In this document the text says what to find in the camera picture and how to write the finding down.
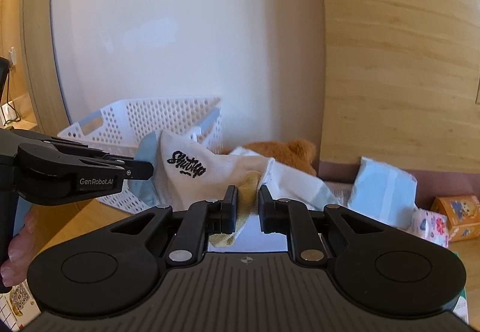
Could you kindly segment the person's left hand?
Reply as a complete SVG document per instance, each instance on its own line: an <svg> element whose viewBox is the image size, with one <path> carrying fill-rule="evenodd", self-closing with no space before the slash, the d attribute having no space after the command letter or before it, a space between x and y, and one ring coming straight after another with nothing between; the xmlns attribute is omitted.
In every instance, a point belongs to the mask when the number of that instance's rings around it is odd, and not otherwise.
<svg viewBox="0 0 480 332"><path fill-rule="evenodd" d="M30 209L18 235L10 242L8 258L1 266L1 280L4 286L11 287L22 283L33 259L35 248L36 214Z"/></svg>

